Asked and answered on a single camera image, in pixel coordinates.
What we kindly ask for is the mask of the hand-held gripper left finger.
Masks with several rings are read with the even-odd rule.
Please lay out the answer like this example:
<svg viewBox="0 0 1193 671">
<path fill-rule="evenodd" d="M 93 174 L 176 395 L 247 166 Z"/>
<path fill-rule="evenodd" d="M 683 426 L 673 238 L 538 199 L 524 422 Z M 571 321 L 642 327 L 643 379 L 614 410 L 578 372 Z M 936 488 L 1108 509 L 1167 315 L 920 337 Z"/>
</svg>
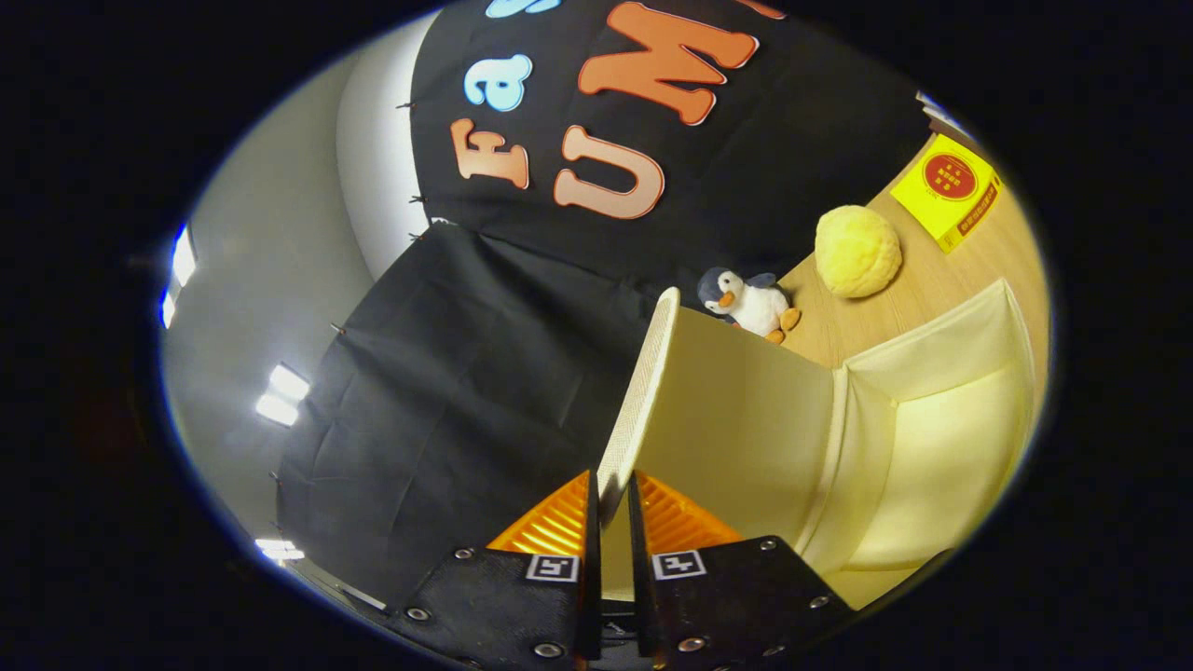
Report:
<svg viewBox="0 0 1193 671">
<path fill-rule="evenodd" d="M 471 667 L 588 667 L 601 657 L 596 475 L 460 547 L 392 609 L 397 636 Z"/>
</svg>

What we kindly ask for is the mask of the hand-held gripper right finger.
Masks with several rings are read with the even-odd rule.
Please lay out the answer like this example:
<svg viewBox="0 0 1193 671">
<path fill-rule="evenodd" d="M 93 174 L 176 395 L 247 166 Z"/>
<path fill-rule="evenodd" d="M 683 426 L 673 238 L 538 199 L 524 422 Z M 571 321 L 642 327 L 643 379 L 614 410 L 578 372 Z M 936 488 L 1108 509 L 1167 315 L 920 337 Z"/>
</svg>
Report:
<svg viewBox="0 0 1193 671">
<path fill-rule="evenodd" d="M 744 538 L 644 472 L 626 495 L 638 652 L 655 670 L 793 670 L 854 620 L 779 536 Z"/>
</svg>

